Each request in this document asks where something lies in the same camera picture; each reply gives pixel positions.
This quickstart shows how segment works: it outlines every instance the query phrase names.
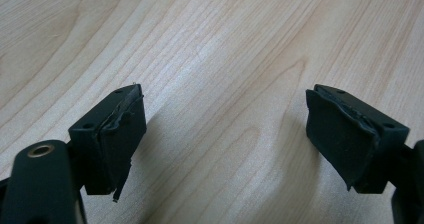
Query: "wood grain pattern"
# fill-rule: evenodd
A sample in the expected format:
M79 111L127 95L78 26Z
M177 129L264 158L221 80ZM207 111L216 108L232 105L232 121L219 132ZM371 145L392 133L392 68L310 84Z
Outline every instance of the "wood grain pattern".
M89 223L391 223L305 135L305 89L345 89L423 138L424 0L0 0L0 178L107 93L148 132Z

